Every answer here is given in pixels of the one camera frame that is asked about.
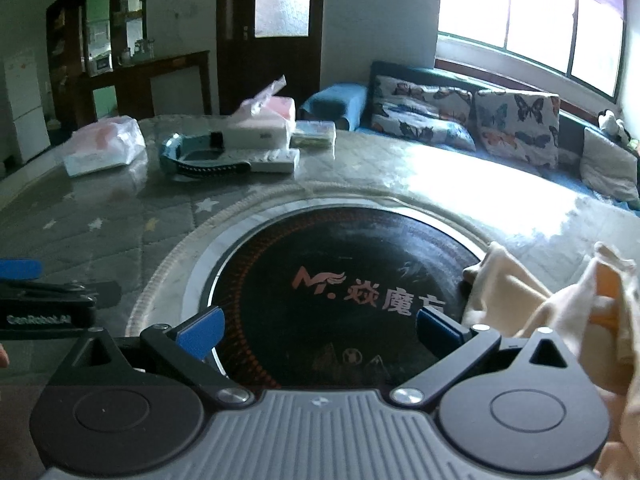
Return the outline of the cream knit sweater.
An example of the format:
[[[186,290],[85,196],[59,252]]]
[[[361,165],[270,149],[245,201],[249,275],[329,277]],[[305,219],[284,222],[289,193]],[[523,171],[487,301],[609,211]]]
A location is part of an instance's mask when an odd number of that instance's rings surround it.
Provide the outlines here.
[[[608,408],[612,429],[596,469],[605,479],[639,477],[639,270],[597,243],[577,282],[550,290],[505,247],[463,271],[471,285],[462,323],[507,337],[555,331],[578,357]]]

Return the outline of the grey quilted star table cover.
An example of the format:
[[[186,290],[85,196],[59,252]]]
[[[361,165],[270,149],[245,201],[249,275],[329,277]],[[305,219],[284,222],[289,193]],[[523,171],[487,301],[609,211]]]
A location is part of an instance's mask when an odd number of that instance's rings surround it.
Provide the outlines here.
[[[143,223],[174,220],[189,191],[163,185],[158,168],[137,202],[83,214],[61,183],[41,193],[41,210],[2,214],[2,255],[35,258],[66,284],[122,288],[77,336],[2,340],[13,353],[1,374],[3,478],[604,479],[608,408],[549,327],[528,337],[494,328],[498,350],[432,406],[393,404],[399,385],[247,388],[250,406],[210,405],[152,372],[140,334],[213,308],[201,296],[222,253],[280,214],[361,205],[437,219],[469,235],[482,260],[502,245],[550,292],[577,282],[597,243],[639,270],[634,214],[512,167],[359,132],[305,152],[292,179],[234,183],[215,193],[221,210],[175,232],[151,276]]]

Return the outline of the black round induction cooktop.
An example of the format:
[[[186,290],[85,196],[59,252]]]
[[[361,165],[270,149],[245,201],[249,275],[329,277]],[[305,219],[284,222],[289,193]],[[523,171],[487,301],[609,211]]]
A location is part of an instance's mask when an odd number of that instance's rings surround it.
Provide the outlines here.
[[[218,259],[201,303],[224,312],[226,374],[250,390],[390,390],[435,362],[425,307],[461,318],[484,252],[440,220],[361,205],[280,214]]]

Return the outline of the white refrigerator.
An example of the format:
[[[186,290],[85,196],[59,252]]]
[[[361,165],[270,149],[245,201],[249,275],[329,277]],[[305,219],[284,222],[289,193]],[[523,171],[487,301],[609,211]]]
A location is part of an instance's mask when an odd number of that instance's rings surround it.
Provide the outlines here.
[[[51,145],[44,120],[34,52],[26,49],[7,58],[4,61],[4,76],[18,154],[21,162],[28,162]]]

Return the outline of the white plastic bag with pink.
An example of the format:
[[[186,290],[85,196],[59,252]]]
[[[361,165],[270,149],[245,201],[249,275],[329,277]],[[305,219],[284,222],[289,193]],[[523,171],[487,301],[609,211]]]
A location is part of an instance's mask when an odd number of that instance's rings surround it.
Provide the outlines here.
[[[75,131],[63,144],[66,174],[80,177],[129,166],[145,151],[138,122],[129,116],[105,117]]]

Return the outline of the teal handheld gripper device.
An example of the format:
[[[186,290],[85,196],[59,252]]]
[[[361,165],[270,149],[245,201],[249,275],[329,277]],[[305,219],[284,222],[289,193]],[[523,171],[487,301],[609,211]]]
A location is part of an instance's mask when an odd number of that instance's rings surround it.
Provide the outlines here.
[[[229,157],[220,131],[200,136],[174,133],[158,149],[158,158],[160,169],[172,178],[202,180],[250,172],[248,160]]]

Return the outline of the dark wooden side counter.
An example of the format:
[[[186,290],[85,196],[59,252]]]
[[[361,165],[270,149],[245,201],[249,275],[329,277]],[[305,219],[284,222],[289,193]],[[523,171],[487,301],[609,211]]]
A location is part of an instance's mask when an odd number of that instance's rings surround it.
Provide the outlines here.
[[[154,58],[113,73],[118,111],[143,119],[213,113],[209,52]]]

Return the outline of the white flat box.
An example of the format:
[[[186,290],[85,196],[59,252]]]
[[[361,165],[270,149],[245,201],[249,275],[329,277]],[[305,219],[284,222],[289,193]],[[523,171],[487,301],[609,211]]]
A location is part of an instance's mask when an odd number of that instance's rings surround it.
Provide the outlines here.
[[[263,174],[294,174],[299,162],[297,148],[277,148],[264,152],[250,152],[247,161],[251,172]]]

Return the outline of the left butterfly print pillow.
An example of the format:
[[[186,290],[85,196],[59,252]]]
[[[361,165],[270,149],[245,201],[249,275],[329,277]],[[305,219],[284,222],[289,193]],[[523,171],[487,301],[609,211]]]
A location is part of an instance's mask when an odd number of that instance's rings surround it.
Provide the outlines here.
[[[468,90],[377,76],[371,128],[396,138],[475,152],[468,130],[472,105],[473,93]]]

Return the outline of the butterfly print pillow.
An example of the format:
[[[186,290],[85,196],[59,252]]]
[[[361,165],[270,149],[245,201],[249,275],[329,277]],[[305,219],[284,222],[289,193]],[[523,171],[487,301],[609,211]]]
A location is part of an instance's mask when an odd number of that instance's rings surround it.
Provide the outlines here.
[[[474,96],[476,130],[491,156],[555,169],[561,100],[557,94],[485,89]]]
[[[377,76],[371,128],[396,138],[475,152],[468,130],[472,105],[473,93],[468,90]]]

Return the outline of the right butterfly print pillow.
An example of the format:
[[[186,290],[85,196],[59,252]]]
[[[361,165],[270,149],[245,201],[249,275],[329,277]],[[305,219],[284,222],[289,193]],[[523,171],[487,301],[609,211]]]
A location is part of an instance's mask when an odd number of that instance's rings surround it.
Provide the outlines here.
[[[474,96],[476,130],[491,156],[555,169],[561,100],[557,94],[485,89]]]

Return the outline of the pink white tissue pack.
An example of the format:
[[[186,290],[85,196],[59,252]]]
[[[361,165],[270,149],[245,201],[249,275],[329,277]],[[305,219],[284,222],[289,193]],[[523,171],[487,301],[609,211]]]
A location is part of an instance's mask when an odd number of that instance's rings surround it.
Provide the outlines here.
[[[278,96],[285,86],[282,76],[224,118],[221,133],[225,150],[288,148],[295,128],[296,106],[292,98]]]

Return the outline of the grey plain cushion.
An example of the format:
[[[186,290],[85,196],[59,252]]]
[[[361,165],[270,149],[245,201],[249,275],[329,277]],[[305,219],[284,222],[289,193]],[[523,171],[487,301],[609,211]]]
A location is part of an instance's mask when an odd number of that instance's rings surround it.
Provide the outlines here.
[[[620,202],[638,202],[638,162],[630,151],[585,128],[580,176],[588,188]]]

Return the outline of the dark wooden cabinet shelf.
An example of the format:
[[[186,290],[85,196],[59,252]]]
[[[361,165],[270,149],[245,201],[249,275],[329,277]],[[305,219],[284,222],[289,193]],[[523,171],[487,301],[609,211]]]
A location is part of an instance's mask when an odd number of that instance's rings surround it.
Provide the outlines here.
[[[46,29],[54,117],[71,132],[99,117],[96,78],[125,65],[146,37],[146,2],[56,0]]]

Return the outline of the green stacked small boxes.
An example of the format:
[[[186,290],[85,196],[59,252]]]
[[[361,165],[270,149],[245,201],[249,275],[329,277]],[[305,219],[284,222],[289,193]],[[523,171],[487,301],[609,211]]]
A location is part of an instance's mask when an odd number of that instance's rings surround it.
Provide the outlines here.
[[[292,148],[315,146],[316,148],[334,148],[336,128],[334,122],[325,120],[299,120],[291,134]]]

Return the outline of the blue sofa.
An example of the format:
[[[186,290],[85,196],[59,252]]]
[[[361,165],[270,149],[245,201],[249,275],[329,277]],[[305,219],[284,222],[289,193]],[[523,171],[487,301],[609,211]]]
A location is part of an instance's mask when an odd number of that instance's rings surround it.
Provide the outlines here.
[[[375,61],[367,84],[332,84],[298,116],[498,162],[639,211],[638,154],[564,110],[554,93]]]

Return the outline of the panda plush toy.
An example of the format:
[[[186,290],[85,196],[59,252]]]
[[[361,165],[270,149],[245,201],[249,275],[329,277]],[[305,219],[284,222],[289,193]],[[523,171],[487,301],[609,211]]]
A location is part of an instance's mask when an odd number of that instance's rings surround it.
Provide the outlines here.
[[[598,114],[599,129],[613,142],[626,146],[630,135],[625,129],[624,122],[617,118],[612,110],[602,110]]]

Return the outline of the dark wooden door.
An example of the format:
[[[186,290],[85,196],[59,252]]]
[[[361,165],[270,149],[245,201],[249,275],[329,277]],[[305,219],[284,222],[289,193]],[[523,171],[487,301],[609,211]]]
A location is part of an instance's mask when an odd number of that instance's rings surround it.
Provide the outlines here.
[[[271,81],[303,103],[320,87],[323,0],[217,0],[219,111],[234,112]]]

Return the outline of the window with green frame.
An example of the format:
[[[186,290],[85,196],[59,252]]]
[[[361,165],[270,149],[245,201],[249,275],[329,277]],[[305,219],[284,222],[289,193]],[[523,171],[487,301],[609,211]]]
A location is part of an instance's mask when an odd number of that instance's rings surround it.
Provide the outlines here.
[[[438,27],[615,98],[626,17],[627,0],[440,0]]]

